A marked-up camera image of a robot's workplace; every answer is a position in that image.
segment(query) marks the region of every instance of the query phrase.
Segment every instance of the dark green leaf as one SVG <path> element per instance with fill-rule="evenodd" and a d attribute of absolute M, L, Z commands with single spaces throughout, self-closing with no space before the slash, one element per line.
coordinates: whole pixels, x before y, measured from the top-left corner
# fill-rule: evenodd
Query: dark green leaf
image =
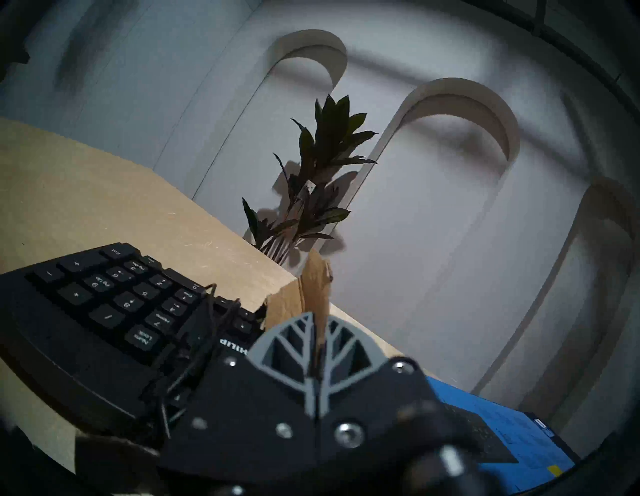
<path fill-rule="evenodd" d="M 285 220 L 284 222 L 281 222 L 280 224 L 278 224 L 276 227 L 273 228 L 273 235 L 277 236 L 278 234 L 283 232 L 285 229 L 293 227 L 297 223 L 298 223 L 298 219 Z"/>
<path fill-rule="evenodd" d="M 329 166 L 321 170 L 316 170 L 316 175 L 311 178 L 311 181 L 319 184 L 321 182 L 329 182 L 333 179 L 333 176 L 340 170 L 342 165 Z"/>
<path fill-rule="evenodd" d="M 349 126 L 347 127 L 347 135 L 350 136 L 353 132 L 358 129 L 362 124 L 364 124 L 364 120 L 367 118 L 367 114 L 353 114 L 349 117 Z"/>
<path fill-rule="evenodd" d="M 251 207 L 246 202 L 246 200 L 242 199 L 242 205 L 244 207 L 244 215 L 246 215 L 247 222 L 249 223 L 249 229 L 251 230 L 251 234 L 253 234 L 253 238 L 256 240 L 258 238 L 258 216 L 257 214 L 251 210 Z"/>
<path fill-rule="evenodd" d="M 339 209 L 339 208 L 328 209 L 327 211 L 323 212 L 322 215 L 320 215 L 316 219 L 316 221 L 317 222 L 324 221 L 327 224 L 332 224 L 334 222 L 340 222 L 342 220 L 345 220 L 350 213 L 351 212 L 347 209 Z"/>
<path fill-rule="evenodd" d="M 297 120 L 291 119 L 300 128 L 300 178 L 303 184 L 311 179 L 314 171 L 314 138 L 309 130 Z"/>
<path fill-rule="evenodd" d="M 352 164 L 377 164 L 375 160 L 366 159 L 363 156 L 356 155 L 355 157 L 347 157 L 345 159 L 336 159 L 331 162 L 331 165 L 334 167 L 342 167 L 343 165 L 352 165 Z"/>
<path fill-rule="evenodd" d="M 271 239 L 269 240 L 269 242 L 267 244 L 265 244 L 262 248 L 260 248 L 260 251 L 262 253 L 264 253 L 265 255 L 267 253 L 269 253 L 269 250 L 271 249 L 271 247 L 273 246 L 273 242 L 278 239 L 276 236 L 271 236 Z"/>
<path fill-rule="evenodd" d="M 320 125 L 321 120 L 322 120 L 322 107 L 320 106 L 320 102 L 318 102 L 318 99 L 316 99 L 316 130 L 317 130 L 317 127 Z"/>
<path fill-rule="evenodd" d="M 293 207 L 298 195 L 300 194 L 300 191 L 302 190 L 302 187 L 304 186 L 304 183 L 302 183 L 301 179 L 298 177 L 297 174 L 290 174 L 288 184 L 289 184 L 289 206 Z"/>
<path fill-rule="evenodd" d="M 329 155 L 329 159 L 333 158 L 335 154 L 338 152 L 340 147 L 340 142 L 344 139 L 347 134 L 347 129 L 349 127 L 349 95 L 345 96 L 343 99 L 338 101 L 335 105 L 335 111 L 333 113 L 332 118 L 332 129 L 331 129 L 331 154 Z"/>
<path fill-rule="evenodd" d="M 338 100 L 338 103 L 335 105 L 335 111 L 341 114 L 341 120 L 345 120 L 347 123 L 349 122 L 349 95 Z"/>
<path fill-rule="evenodd" d="M 328 234 L 323 234 L 321 232 L 314 232 L 311 234 L 303 234 L 302 236 L 299 236 L 300 238 L 303 237 L 310 237 L 313 239 L 333 239 L 333 236 L 329 236 Z"/>
<path fill-rule="evenodd" d="M 276 157 L 278 164 L 280 164 L 280 168 L 282 169 L 282 173 L 284 174 L 284 179 L 287 181 L 287 183 L 289 183 L 289 178 L 287 177 L 287 172 L 284 170 L 284 165 L 282 165 L 282 160 L 280 160 L 280 157 L 278 157 L 276 154 L 273 155 Z"/>
<path fill-rule="evenodd" d="M 354 150 L 365 141 L 369 141 L 376 134 L 377 133 L 373 131 L 362 131 L 357 132 L 356 134 L 352 134 L 340 144 L 340 151 L 344 152 L 346 150 Z"/>
<path fill-rule="evenodd" d="M 327 112 L 327 115 L 333 113 L 333 109 L 335 109 L 335 101 L 331 98 L 331 95 L 326 96 L 326 100 L 324 101 L 324 107 L 322 108 L 323 114 Z"/>
<path fill-rule="evenodd" d="M 304 131 L 305 129 L 307 129 L 306 127 L 304 127 L 302 124 L 300 124 L 297 120 L 295 119 L 291 119 L 293 122 L 295 122 L 296 124 L 298 124 L 298 127 L 300 128 L 300 131 Z"/>

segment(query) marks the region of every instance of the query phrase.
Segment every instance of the gray fan-shaped part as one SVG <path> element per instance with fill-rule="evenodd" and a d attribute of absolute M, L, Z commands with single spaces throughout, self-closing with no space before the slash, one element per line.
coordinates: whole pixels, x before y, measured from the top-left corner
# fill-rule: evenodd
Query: gray fan-shaped part
<path fill-rule="evenodd" d="M 247 354 L 256 368 L 304 395 L 305 413 L 316 417 L 316 381 L 309 377 L 315 346 L 314 315 L 306 312 L 269 329 Z"/>
<path fill-rule="evenodd" d="M 323 378 L 318 394 L 320 417 L 330 410 L 330 397 L 377 371 L 387 358 L 364 331 L 337 317 L 326 324 Z"/>

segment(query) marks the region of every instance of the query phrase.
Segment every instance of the bolt head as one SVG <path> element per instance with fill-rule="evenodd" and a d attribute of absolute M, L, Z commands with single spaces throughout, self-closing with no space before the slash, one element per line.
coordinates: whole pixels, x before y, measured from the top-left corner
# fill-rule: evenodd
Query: bolt head
<path fill-rule="evenodd" d="M 276 434 L 283 439 L 291 439 L 293 437 L 293 429 L 289 424 L 281 422 L 276 426 Z"/>
<path fill-rule="evenodd" d="M 391 365 L 391 368 L 398 374 L 413 374 L 413 371 L 415 370 L 412 364 L 402 361 L 394 363 L 393 365 Z"/>
<path fill-rule="evenodd" d="M 203 431 L 208 427 L 208 425 L 207 425 L 207 421 L 202 417 L 194 417 L 193 420 L 191 421 L 191 427 L 199 431 Z"/>
<path fill-rule="evenodd" d="M 353 449 L 364 441 L 364 430 L 358 424 L 345 422 L 335 428 L 335 441 L 343 448 Z"/>

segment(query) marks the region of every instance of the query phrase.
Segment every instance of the desk surface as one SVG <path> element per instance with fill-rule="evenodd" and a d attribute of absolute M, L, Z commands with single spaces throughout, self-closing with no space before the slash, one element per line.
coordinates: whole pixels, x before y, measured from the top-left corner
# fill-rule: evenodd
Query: desk surface
<path fill-rule="evenodd" d="M 151 169 L 0 118 L 0 273 L 117 241 L 198 283 L 216 282 L 218 294 L 249 310 L 294 279 Z M 337 307 L 331 313 L 400 355 Z M 75 427 L 1 360 L 0 384 L 2 418 L 73 470 Z"/>

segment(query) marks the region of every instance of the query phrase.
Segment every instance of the arched alcove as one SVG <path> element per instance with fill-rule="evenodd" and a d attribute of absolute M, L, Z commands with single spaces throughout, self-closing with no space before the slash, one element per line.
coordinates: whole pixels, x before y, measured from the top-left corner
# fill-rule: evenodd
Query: arched alcove
<path fill-rule="evenodd" d="M 534 412 L 557 431 L 570 422 L 627 325 L 629 299 L 639 289 L 637 230 L 633 200 L 624 188 L 610 179 L 594 181 L 547 281 L 476 394 Z M 612 416 L 606 403 L 591 409 Z M 582 436 L 590 439 L 592 429 L 602 436 L 581 445 L 594 449 L 611 431 L 603 434 L 597 427 Z"/>
<path fill-rule="evenodd" d="M 337 241 L 323 246 L 340 275 L 334 304 L 393 344 L 519 146 L 515 117 L 485 86 L 441 79 L 411 92 L 370 155 L 378 164 L 363 168 L 343 202 L 352 213 Z"/>
<path fill-rule="evenodd" d="M 341 42 L 317 30 L 283 36 L 265 57 L 277 60 L 210 156 L 211 166 L 194 196 L 238 234 L 247 229 L 242 197 L 261 215 L 277 215 L 287 194 L 273 152 L 285 163 L 299 159 L 299 131 L 291 118 L 313 121 L 315 100 L 333 90 L 346 67 Z"/>

